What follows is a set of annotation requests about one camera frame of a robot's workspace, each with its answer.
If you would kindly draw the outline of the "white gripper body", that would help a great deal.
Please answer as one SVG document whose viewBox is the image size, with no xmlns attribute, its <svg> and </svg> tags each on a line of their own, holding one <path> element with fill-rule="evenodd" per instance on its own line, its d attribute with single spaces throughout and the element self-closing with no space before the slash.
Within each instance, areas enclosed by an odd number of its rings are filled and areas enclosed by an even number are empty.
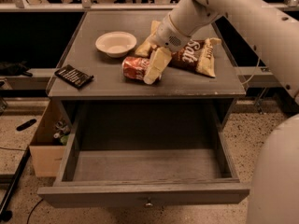
<svg viewBox="0 0 299 224">
<path fill-rule="evenodd" d="M 149 36 L 149 42 L 158 47 L 165 47 L 172 52 L 182 49 L 191 39 L 173 23 L 171 16 L 167 14 L 158 25 L 153 35 Z"/>
</svg>

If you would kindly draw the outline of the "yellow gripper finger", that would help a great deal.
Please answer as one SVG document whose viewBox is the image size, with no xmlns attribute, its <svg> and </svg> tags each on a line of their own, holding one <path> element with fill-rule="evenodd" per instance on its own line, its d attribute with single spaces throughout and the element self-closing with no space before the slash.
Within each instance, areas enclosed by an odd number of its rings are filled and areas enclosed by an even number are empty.
<svg viewBox="0 0 299 224">
<path fill-rule="evenodd" d="M 150 35 L 146 38 L 146 40 L 136 49 L 135 56 L 148 58 L 150 56 L 152 45 L 149 42 L 149 38 L 155 35 L 158 26 L 160 25 L 159 21 L 152 21 L 150 27 Z"/>
<path fill-rule="evenodd" d="M 169 49 L 160 47 L 154 50 L 150 55 L 149 67 L 143 78 L 144 82 L 149 85 L 154 83 L 171 60 L 172 53 Z"/>
</svg>

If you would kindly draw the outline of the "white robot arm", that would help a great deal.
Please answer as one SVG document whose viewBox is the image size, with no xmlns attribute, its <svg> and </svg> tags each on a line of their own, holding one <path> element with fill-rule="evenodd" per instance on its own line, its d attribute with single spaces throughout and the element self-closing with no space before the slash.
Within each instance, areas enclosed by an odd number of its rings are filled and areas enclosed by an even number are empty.
<svg viewBox="0 0 299 224">
<path fill-rule="evenodd" d="M 223 15 L 294 99 L 299 95 L 299 22 L 263 0 L 180 0 L 149 42 L 170 53 Z M 299 115 L 265 141 L 254 170 L 247 224 L 299 224 Z"/>
</svg>

